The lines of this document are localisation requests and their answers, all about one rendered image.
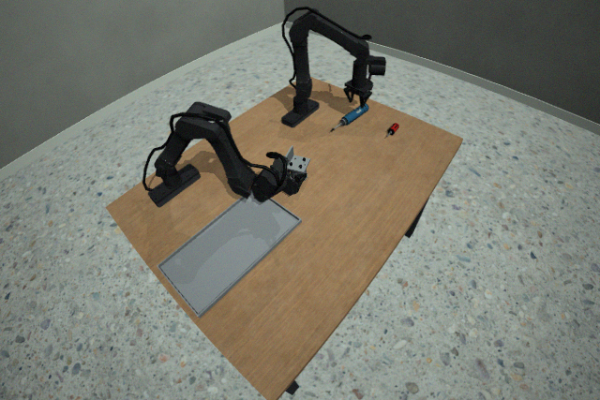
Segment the red screwdriver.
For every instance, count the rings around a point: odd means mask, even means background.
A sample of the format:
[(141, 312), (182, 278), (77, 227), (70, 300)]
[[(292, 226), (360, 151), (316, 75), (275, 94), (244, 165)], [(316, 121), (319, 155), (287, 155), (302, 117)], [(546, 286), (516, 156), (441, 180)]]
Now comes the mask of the red screwdriver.
[(389, 135), (394, 135), (395, 132), (398, 130), (399, 125), (397, 123), (392, 124), (392, 126), (387, 130), (388, 131), (388, 135), (386, 137), (388, 137)]

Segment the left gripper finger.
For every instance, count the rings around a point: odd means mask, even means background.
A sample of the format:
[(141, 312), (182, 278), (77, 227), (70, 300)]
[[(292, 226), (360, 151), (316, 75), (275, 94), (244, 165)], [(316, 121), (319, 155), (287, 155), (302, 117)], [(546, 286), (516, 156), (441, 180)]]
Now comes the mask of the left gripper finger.
[[(366, 96), (366, 97), (364, 97), (364, 98), (362, 98), (362, 97), (359, 97), (359, 98), (360, 98), (360, 106), (361, 106), (361, 108), (364, 108), (364, 106), (365, 106), (365, 104), (366, 104), (367, 100), (368, 100), (368, 99), (369, 99), (369, 97), (372, 95), (372, 92), (370, 92), (370, 91), (368, 91), (368, 92), (369, 92), (369, 95), (368, 95), (368, 96)], [(363, 100), (364, 100), (364, 101), (363, 101)]]
[(350, 88), (347, 88), (347, 87), (345, 87), (345, 88), (343, 89), (343, 91), (345, 92), (345, 94), (346, 94), (347, 98), (349, 99), (349, 102), (352, 102), (352, 101), (353, 101), (353, 96), (354, 96), (354, 94), (352, 94), (352, 95), (350, 96), (350, 94), (349, 94), (349, 92), (350, 92)]

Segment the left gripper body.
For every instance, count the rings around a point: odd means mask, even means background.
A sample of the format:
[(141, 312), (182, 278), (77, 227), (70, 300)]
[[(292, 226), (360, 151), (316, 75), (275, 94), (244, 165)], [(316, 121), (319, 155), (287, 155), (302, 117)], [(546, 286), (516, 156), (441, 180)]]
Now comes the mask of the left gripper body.
[(355, 75), (352, 75), (352, 80), (345, 82), (344, 86), (350, 88), (351, 93), (364, 98), (369, 95), (368, 91), (372, 90), (372, 86), (369, 85), (370, 82), (373, 84), (373, 82), (367, 78), (367, 75), (357, 77), (355, 77)]

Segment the grey l-shaped metal bracket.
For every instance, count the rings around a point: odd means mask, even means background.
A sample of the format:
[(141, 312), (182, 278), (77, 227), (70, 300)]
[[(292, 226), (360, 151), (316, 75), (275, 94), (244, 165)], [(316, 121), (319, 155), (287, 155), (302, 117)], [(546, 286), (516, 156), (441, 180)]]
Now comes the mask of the grey l-shaped metal bracket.
[[(304, 161), (302, 156), (295, 156), (293, 154), (293, 145), (285, 156), (289, 159), (287, 170), (304, 173), (310, 162), (310, 158), (305, 157), (306, 161)], [(292, 166), (290, 165), (290, 162), (292, 162)], [(302, 165), (302, 169), (299, 168), (299, 165)]]

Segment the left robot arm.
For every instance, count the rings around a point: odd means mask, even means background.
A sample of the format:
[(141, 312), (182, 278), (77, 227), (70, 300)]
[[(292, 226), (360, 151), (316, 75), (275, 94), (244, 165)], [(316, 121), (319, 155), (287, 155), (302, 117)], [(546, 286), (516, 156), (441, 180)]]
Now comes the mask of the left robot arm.
[(302, 15), (296, 19), (293, 22), (295, 25), (292, 24), (289, 31), (296, 71), (296, 96), (293, 97), (293, 110), (281, 117), (281, 120), (290, 125), (294, 125), (319, 106), (319, 102), (309, 99), (312, 81), (308, 64), (307, 37), (309, 30), (331, 39), (356, 58), (353, 61), (352, 69), (355, 77), (366, 76), (367, 70), (369, 75), (384, 76), (385, 74), (385, 57), (369, 55), (369, 46), (365, 40), (353, 36), (320, 15), (316, 16), (316, 13), (310, 13), (314, 12), (308, 11), (304, 14), (305, 16)]

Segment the blue electric screwdriver barrel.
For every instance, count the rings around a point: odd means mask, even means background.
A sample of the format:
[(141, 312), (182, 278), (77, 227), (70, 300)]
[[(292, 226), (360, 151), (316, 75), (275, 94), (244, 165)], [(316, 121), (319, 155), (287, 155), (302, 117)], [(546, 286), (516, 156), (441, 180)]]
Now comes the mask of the blue electric screwdriver barrel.
[(352, 121), (354, 121), (355, 119), (357, 119), (359, 116), (361, 116), (362, 114), (364, 114), (365, 112), (367, 112), (369, 109), (368, 104), (365, 104), (364, 108), (360, 108), (357, 107), (356, 109), (354, 109), (353, 111), (349, 112), (348, 114), (346, 114), (345, 116), (343, 116), (340, 120), (340, 123), (338, 126), (345, 126), (350, 124)]

